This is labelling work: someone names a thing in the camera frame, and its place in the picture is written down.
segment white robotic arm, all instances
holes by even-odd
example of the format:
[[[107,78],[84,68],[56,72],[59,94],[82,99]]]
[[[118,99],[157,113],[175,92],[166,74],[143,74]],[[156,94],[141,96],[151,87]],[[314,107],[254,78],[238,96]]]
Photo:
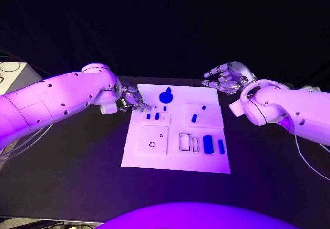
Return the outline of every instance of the white robotic arm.
[[[137,87],[123,85],[108,67],[98,63],[0,96],[0,149],[91,104],[101,106],[102,114],[115,113],[118,99],[121,111],[128,107],[151,109]]]
[[[219,82],[202,83],[226,94],[242,90],[239,100],[229,105],[237,117],[245,114],[258,126],[278,123],[294,135],[330,146],[330,93],[291,90],[275,81],[258,80],[238,61],[212,69],[205,77],[216,73]]]

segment blue object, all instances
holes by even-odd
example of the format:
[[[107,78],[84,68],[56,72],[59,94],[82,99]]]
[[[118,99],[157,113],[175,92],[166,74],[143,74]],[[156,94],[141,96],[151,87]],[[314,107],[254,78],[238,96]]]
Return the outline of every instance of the blue object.
[[[167,88],[166,92],[160,93],[160,102],[167,104],[173,100],[173,95],[170,93],[170,88]]]
[[[219,150],[221,150],[221,154],[225,154],[225,148],[224,148],[222,140],[219,140]]]
[[[193,122],[193,123],[196,122],[196,119],[198,119],[198,115],[195,114],[195,115],[193,115],[193,119],[192,119],[192,122]]]
[[[203,146],[205,146],[205,153],[212,154],[215,151],[213,151],[212,137],[209,135],[203,136]]]

